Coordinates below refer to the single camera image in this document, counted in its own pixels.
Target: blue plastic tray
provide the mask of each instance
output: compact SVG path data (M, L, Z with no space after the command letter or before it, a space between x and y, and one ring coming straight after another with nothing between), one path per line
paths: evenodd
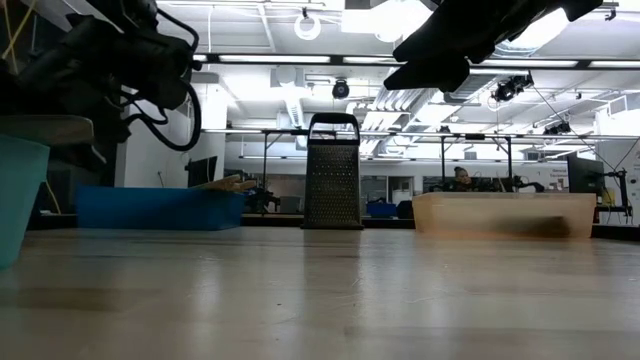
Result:
M396 216L395 204L367 204L367 214L375 218L391 218Z
M244 196L201 189L81 186L78 227L213 231L240 226Z

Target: wooden box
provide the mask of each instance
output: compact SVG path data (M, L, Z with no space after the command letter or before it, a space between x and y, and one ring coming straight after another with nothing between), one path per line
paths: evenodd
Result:
M416 230L444 238L589 238L595 194L429 193L413 198Z

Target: ceiling light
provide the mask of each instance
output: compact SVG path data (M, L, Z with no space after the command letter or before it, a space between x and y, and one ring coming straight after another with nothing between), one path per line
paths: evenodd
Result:
M302 22L307 19L311 20L313 25L309 30L302 30ZM293 24L293 30L300 39L310 41L315 40L320 35L322 25L320 25L320 19L315 15L308 15L307 17L300 15Z
M209 129L203 130L205 133L218 134L262 134L262 130L244 130L244 129Z
M416 31L432 12L418 0L387 0L370 10L345 10L341 30L375 34L383 42L394 42Z
M567 14L560 8L529 25L522 35L506 44L519 49L539 49L560 35L567 25Z
M519 59L488 59L480 66L517 67L517 68L537 68L537 67L574 67L578 61L573 60L519 60Z
M640 61L593 61L589 67L603 68L640 68Z
M509 69L470 69L471 75L529 75L527 70L509 70Z
M283 156L267 156L267 159L272 159L272 160L282 159L282 158L283 158ZM238 156L238 159L263 160L264 156L259 156L259 155L244 156L244 155L240 155L240 156Z
M343 61L346 64L389 64L396 66L402 65L390 56L345 56Z
M360 132L360 135L362 136L389 136L391 135L390 132L384 132L384 131L362 131Z
M320 63L328 64L329 56L287 56L287 55L220 55L220 62L232 63Z
M293 6L300 7L301 3L298 1L255 1L255 0L218 0L218 1L188 1L188 0L157 0L156 3L158 5L168 5L172 7L209 7L209 6L232 6L232 7L243 7L243 6L257 6L262 5L269 8L278 8L285 7L290 8ZM304 2L304 6L308 9L325 9L325 4L322 2Z

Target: fluorescent light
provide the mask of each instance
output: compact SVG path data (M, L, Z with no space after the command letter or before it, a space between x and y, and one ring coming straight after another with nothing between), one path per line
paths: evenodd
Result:
M264 156L259 156L259 155L243 156L243 155L240 155L240 156L238 156L238 159L262 160L262 159L264 159ZM282 157L281 156L267 156L267 159L282 159Z
M518 59L488 59L482 62L480 66L498 66L498 67L574 67L578 61L573 60L518 60Z
M329 56L289 56L289 55L220 55L220 62L246 63L322 63L328 64Z
M640 68L640 61L593 61L589 67Z
M209 7L209 6L232 6L247 7L262 5L265 7L292 7L300 6L298 1L255 1L255 0L218 0L218 1L187 1L187 0L157 0L158 5L169 5L172 7ZM309 9L324 9L324 3L303 2L304 6Z
M382 56L345 56L343 60L346 64L389 64L396 66L402 65L392 57Z
M389 136L391 135L390 132L385 132L385 131L362 131L360 132L360 135L362 136Z
M208 129L202 130L205 133L218 134L262 134L262 130L241 130L241 129Z
M421 136L421 137L441 137L442 135L446 135L446 134L438 134L438 133L398 133L398 135L402 135L402 136Z
M509 70L509 69L474 69L470 70L471 75L529 75L527 70Z
M569 25L567 14L560 8L537 20L508 46L518 49L539 49L560 35Z

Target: yellow cable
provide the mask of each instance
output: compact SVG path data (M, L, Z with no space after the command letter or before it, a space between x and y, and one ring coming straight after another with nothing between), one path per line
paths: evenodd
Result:
M7 35L9 36L8 40L11 41L13 37L11 35L11 21L9 21L9 4L4 4L4 22L7 24ZM13 70L17 74L18 73L18 62L16 61L16 52L11 49L11 60L13 60Z
M49 195L51 196L51 200L53 200L53 203L56 206L58 215L62 215L62 211L60 211L60 205L58 205L58 199L56 199L56 196L53 194L53 190L51 190L51 186L49 186L49 181L45 181L44 183L47 184L47 190L49 190Z
M38 2L38 0L33 0L31 2L31 5L29 6L29 10L27 11L27 14L24 16L24 18L22 18L22 22L20 23L20 26L18 26L18 30L16 30L16 33L13 34L13 37L11 38L11 41L9 42L9 46L7 47L7 50L5 50L2 53L2 59L3 60L5 60L7 58L7 55L9 55L9 52L13 50L13 47L15 46L16 41L18 40L18 37L20 37L20 33L22 32L22 29L24 29L24 26L27 24L27 20L29 20L29 16L33 12L33 9L36 6L37 2Z

